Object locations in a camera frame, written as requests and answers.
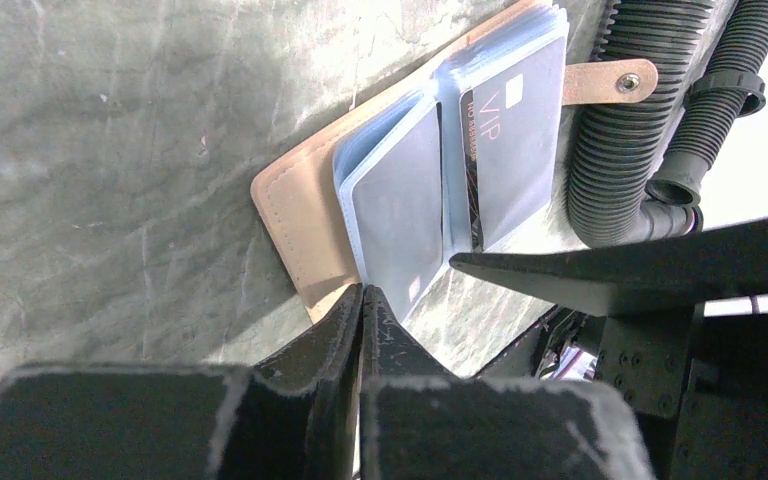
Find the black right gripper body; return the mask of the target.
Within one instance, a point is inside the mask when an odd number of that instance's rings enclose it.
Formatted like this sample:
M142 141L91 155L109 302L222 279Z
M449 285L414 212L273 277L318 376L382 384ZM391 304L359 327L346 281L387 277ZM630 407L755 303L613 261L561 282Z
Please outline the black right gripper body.
M768 313L706 317L693 297L558 299L480 370L559 373L565 349L634 410L661 479L768 479Z

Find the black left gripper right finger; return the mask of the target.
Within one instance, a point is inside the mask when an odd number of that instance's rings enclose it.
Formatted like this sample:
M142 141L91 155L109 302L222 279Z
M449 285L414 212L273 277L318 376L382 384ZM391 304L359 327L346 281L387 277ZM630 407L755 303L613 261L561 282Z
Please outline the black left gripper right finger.
M462 379L364 290L364 479L651 479L636 417L613 388L528 377Z

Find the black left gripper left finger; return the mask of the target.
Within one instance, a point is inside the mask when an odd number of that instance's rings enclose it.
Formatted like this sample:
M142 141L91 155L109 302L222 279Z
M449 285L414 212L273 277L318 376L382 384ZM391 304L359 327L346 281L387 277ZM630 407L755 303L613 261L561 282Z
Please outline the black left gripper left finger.
M0 479L347 479L363 289L253 366L30 363L0 381Z

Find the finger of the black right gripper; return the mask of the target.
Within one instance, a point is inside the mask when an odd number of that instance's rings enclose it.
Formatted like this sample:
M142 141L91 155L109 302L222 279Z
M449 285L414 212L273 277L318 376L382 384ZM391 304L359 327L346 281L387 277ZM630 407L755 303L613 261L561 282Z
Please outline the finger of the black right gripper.
M768 294L768 218L657 241L545 255L458 253L453 269L593 316Z

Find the black VIP credit card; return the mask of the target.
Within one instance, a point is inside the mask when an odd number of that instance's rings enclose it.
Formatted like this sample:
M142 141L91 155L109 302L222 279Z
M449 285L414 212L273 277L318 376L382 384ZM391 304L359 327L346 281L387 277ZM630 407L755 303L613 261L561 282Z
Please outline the black VIP credit card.
M542 204L541 164L525 130L524 74L510 68L467 88L460 98L471 249L508 236Z

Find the tan leather card holder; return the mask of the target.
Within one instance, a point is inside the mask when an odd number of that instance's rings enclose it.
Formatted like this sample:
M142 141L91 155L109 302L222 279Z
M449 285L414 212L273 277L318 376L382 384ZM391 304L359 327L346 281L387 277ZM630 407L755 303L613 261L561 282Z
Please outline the tan leather card holder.
M535 212L550 197L562 107L652 94L659 75L649 60L568 64L568 30L563 8L519 1L254 178L254 204L313 322L360 283L381 288L405 318L451 256L472 250L467 88L510 68L524 74L529 151L543 173Z

